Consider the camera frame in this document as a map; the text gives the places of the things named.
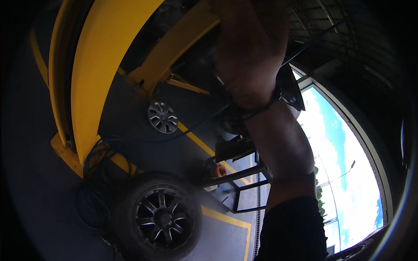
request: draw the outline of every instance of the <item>sky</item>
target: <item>sky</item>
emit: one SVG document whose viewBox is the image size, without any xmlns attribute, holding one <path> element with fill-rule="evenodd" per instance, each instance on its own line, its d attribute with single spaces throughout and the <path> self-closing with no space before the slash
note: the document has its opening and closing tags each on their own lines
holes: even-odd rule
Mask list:
<svg viewBox="0 0 418 261">
<path fill-rule="evenodd" d="M 315 158 L 319 184 L 346 175 L 322 188 L 327 247 L 347 249 L 383 225 L 382 203 L 373 170 L 363 148 L 334 108 L 314 88 L 302 93 L 306 111 L 298 117 Z"/>
</svg>

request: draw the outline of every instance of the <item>yellow car lift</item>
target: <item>yellow car lift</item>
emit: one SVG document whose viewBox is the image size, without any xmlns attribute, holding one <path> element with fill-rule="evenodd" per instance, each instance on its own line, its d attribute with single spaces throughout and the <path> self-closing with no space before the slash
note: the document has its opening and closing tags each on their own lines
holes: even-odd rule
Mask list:
<svg viewBox="0 0 418 261">
<path fill-rule="evenodd" d="M 84 1 L 64 0 L 59 9 L 48 61 L 51 105 L 58 129 L 51 145 L 81 177 L 82 166 L 100 139 L 97 134 L 100 117 L 115 73 L 125 74 L 119 65 L 126 51 L 161 3 L 162 0 L 95 0 L 82 25 L 72 66 L 68 66 L 71 61 L 67 55 L 71 52 L 71 32 L 77 26 L 77 17 L 87 7 Z M 126 79 L 150 100 L 158 82 L 210 95 L 173 75 L 170 67 L 218 23 L 208 1 L 200 1 L 162 37 L 142 66 L 129 73 Z M 65 73 L 69 68 L 72 68 L 70 91 L 65 86 L 68 84 Z M 71 95 L 71 113 L 65 105 L 68 95 Z M 123 157 L 113 160 L 128 171 Z"/>
</svg>

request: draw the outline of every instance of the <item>black shorts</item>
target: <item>black shorts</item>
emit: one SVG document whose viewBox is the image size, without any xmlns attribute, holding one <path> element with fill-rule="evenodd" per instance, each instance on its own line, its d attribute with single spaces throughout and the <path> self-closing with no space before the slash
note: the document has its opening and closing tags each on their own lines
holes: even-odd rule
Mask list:
<svg viewBox="0 0 418 261">
<path fill-rule="evenodd" d="M 295 198 L 273 207 L 264 216 L 254 261 L 325 260 L 323 221 L 314 198 Z"/>
</svg>

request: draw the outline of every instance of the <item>tree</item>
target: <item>tree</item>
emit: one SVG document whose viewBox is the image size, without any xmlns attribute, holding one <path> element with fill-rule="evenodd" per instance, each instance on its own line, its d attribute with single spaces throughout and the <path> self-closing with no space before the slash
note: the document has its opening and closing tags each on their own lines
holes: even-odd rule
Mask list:
<svg viewBox="0 0 418 261">
<path fill-rule="evenodd" d="M 314 166 L 313 171 L 315 172 L 315 176 L 316 176 L 319 169 L 316 166 Z M 315 186 L 317 186 L 317 185 L 318 185 L 318 179 L 316 178 Z M 321 213 L 321 216 L 324 217 L 325 209 L 322 207 L 322 205 L 324 205 L 325 203 L 322 202 L 322 200 L 320 200 L 321 197 L 322 197 L 322 188 L 318 188 L 318 189 L 316 189 L 316 198 L 318 200 L 318 208 L 319 208 L 319 212 Z"/>
</svg>

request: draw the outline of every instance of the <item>person's hand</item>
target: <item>person's hand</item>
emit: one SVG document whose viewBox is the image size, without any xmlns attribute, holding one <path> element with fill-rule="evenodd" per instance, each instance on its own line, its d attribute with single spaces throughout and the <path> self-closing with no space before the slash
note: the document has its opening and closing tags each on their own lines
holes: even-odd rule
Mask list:
<svg viewBox="0 0 418 261">
<path fill-rule="evenodd" d="M 270 102 L 283 62 L 288 24 L 283 0 L 210 0 L 221 20 L 215 63 L 235 102 L 244 109 Z"/>
</svg>

